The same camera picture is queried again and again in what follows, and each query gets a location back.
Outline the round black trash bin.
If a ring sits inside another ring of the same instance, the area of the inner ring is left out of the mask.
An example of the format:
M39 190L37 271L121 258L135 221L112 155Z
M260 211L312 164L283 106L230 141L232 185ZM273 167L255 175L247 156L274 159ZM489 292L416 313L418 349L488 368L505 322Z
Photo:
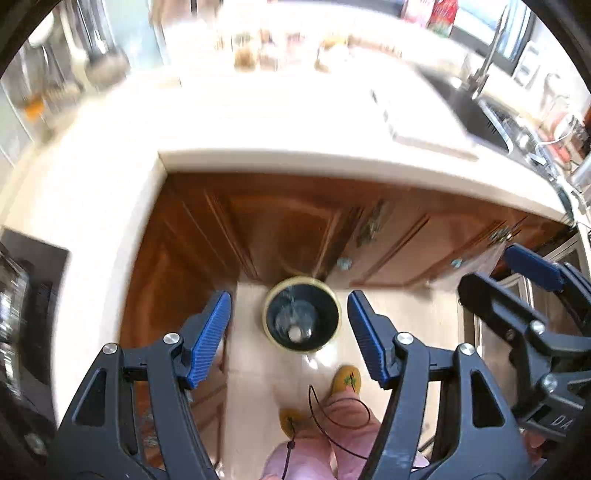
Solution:
M283 280L263 300L264 334L287 351L315 353L335 338L341 324L342 307L335 292L315 278Z

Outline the steel kitchen faucet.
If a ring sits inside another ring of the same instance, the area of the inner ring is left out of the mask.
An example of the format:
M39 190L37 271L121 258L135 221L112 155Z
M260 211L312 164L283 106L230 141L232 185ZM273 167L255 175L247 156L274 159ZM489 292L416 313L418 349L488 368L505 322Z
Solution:
M509 11L510 6L506 5L502 11L502 15L497 24L493 40L489 46L483 64L474 74L471 74L466 81L466 91L471 95L472 99L476 99L482 94L487 83L490 67L493 64L494 56L498 50L498 45L507 27Z

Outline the pink trousers leg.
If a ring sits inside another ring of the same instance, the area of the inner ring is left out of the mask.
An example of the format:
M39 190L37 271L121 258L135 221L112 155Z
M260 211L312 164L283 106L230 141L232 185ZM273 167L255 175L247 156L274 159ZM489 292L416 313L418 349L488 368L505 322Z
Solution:
M320 415L322 429L314 421L297 428L294 450L276 446L263 467L263 479L356 479L366 465L381 421L360 402L352 390L325 400Z

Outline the yellow slipper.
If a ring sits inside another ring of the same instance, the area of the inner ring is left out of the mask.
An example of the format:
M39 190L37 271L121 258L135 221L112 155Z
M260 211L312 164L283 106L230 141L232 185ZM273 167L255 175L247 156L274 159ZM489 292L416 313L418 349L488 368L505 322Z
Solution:
M308 427L310 417L301 410L283 408L279 412L280 428L288 439L293 440L297 432Z
M332 395L342 392L359 394L362 388L362 377L358 368L344 365L335 372L332 379Z

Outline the stainless steel sink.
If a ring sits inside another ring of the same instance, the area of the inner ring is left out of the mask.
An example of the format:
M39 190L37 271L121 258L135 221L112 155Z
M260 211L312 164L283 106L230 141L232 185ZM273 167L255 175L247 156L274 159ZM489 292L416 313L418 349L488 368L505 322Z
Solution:
M444 99L479 144L520 163L546 178L557 178L559 171L549 148L534 126L511 113L497 100L482 94L474 97L460 78L425 67L419 73Z

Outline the blue cabinet knob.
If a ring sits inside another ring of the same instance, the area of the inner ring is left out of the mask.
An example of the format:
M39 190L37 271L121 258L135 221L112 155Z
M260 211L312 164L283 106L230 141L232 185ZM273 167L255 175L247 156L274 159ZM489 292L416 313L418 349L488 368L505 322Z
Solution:
M352 268L353 260L348 257L341 257L339 258L337 265L342 271L348 271Z

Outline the brown cardboard sheet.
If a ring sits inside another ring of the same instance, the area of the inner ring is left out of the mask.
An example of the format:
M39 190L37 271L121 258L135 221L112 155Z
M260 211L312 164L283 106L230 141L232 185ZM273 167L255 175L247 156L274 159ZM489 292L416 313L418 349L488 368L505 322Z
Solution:
M441 102L435 102L432 109L378 89L370 91L370 97L394 141L463 160L478 160L475 142L458 117Z

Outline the wooden cabinet doors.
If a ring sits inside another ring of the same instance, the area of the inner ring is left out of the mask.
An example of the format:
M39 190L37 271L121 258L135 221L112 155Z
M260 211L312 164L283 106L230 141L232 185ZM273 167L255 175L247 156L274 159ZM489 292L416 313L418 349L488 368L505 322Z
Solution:
M400 330L454 348L459 302L438 279L507 238L532 249L567 227L466 196L334 178L173 174L147 220L127 291L120 340L139 347L229 290L233 317L192 409L207 451L229 479L259 475L283 440L280 408L301 408L308 387L329 390L335 370L361 365L351 326L324 349L296 354L263 331L266 293L291 277L321 280L345 303L353 288ZM341 257L353 260L339 269Z

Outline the pink dish soap bottle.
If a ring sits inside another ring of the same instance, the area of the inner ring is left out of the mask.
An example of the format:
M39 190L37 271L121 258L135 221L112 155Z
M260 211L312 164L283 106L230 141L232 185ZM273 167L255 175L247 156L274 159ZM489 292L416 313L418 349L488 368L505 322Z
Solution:
M431 19L434 6L435 0L406 0L401 18L424 28Z

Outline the steel ladle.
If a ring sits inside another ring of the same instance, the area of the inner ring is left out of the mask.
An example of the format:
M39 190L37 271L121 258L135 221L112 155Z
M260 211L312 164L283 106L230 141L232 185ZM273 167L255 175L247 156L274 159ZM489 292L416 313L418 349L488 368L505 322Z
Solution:
M130 68L125 52L115 44L104 1L73 1L82 46L88 61L84 71L97 91L123 81Z

